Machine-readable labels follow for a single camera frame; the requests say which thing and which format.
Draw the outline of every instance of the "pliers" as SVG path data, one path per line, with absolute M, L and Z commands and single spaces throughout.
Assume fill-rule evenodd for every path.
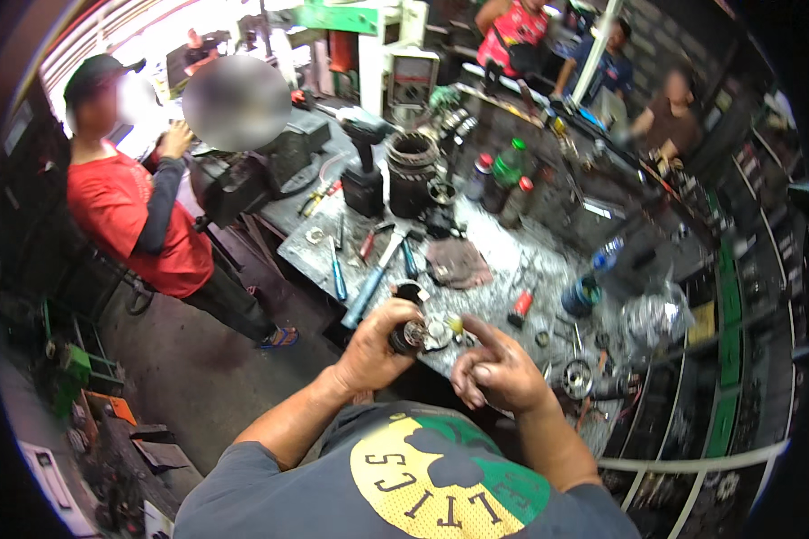
M 338 189 L 342 188 L 342 180 L 336 179 L 329 186 L 321 186 L 309 193 L 309 197 L 302 203 L 297 213 L 302 214 L 303 217 L 308 217 L 315 212 L 317 205 L 324 200 L 324 197 L 333 195 Z

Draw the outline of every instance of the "long sleeve undershirt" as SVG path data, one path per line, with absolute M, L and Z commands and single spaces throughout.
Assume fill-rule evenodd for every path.
M 183 178 L 183 171 L 183 159 L 160 158 L 159 168 L 153 175 L 152 194 L 147 202 L 147 222 L 135 243 L 135 251 L 149 254 L 162 252 L 164 234 L 168 231 L 168 222 L 171 221 L 171 211 L 177 200 L 177 189 Z

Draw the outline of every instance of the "hand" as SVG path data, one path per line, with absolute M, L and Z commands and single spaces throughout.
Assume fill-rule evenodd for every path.
M 464 329 L 473 333 L 482 346 L 459 356 L 450 381 L 455 394 L 471 410 L 493 406 L 519 415 L 544 404 L 556 404 L 542 374 L 515 339 L 473 315 L 462 316 Z
M 347 392 L 383 389 L 413 364 L 412 357 L 393 351 L 389 336 L 399 323 L 417 319 L 422 319 L 422 313 L 406 299 L 390 299 L 369 313 L 333 366 Z
M 159 145 L 159 156 L 180 159 L 189 147 L 192 136 L 189 126 L 183 120 L 177 120 L 164 134 L 162 143 Z

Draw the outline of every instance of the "blue screwdriver handle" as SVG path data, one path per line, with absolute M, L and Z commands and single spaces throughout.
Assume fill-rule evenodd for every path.
M 362 313 L 366 310 L 368 302 L 374 296 L 374 291 L 377 290 L 380 280 L 384 277 L 384 268 L 376 265 L 372 272 L 368 274 L 365 282 L 360 288 L 360 294 L 356 296 L 354 303 L 351 304 L 350 309 L 345 313 L 345 318 L 342 318 L 342 325 L 348 329 L 356 329 L 357 324 L 360 323 Z
M 333 278 L 335 279 L 336 299 L 345 301 L 347 299 L 347 286 L 345 286 L 345 277 L 342 276 L 342 267 L 336 259 L 333 259 Z
M 407 242 L 407 238 L 402 242 L 402 253 L 404 253 L 405 256 L 404 273 L 409 279 L 417 280 L 419 270 L 417 269 L 417 263 L 413 260 L 413 251 L 410 250 L 410 243 Z

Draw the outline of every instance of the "baseball cap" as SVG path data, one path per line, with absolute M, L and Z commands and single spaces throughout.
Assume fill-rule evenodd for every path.
M 66 83 L 63 92 L 66 109 L 71 110 L 79 102 L 95 94 L 99 88 L 112 84 L 129 71 L 138 72 L 144 69 L 146 64 L 147 59 L 140 59 L 130 66 L 124 66 L 110 54 L 90 56 L 72 73 L 69 82 Z

